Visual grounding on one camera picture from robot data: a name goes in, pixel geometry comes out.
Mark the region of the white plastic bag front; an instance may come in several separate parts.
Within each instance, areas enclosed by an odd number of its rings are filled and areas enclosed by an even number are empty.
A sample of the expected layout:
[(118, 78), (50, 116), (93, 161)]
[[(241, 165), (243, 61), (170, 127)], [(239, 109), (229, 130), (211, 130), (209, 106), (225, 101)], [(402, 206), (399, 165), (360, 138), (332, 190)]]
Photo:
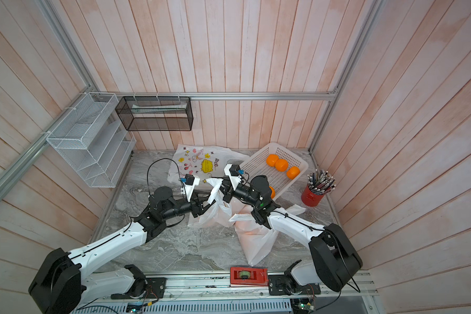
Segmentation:
[(251, 215), (251, 210), (250, 205), (245, 205), (239, 213), (229, 219), (229, 222), (234, 223), (248, 265), (256, 266), (270, 253), (279, 232), (257, 224)]

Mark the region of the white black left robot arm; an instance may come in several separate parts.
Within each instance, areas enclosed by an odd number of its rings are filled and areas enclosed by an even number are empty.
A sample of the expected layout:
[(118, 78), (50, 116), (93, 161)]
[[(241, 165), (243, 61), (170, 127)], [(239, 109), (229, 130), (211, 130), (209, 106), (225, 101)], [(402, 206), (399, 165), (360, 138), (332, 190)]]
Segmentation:
[(167, 220), (187, 213), (202, 215), (214, 201), (214, 196), (191, 188), (187, 197), (176, 200), (171, 188), (160, 187), (129, 225), (84, 247), (50, 252), (28, 293), (42, 313), (71, 313), (80, 303), (114, 294), (140, 299), (147, 294), (148, 282), (137, 266), (106, 273), (97, 269), (156, 238), (168, 227)]

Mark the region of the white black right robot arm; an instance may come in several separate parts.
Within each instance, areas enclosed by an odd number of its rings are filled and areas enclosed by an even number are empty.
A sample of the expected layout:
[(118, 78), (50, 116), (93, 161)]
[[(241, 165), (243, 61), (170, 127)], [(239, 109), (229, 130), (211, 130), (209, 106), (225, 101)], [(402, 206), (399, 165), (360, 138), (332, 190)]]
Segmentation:
[(311, 261), (299, 262), (290, 269), (298, 285), (321, 282), (339, 293), (362, 268), (361, 257), (340, 226), (314, 224), (282, 208), (272, 200), (266, 176), (259, 175), (247, 185), (240, 176), (225, 176), (217, 190), (225, 201), (235, 198), (248, 205), (258, 225), (281, 232), (308, 248)]

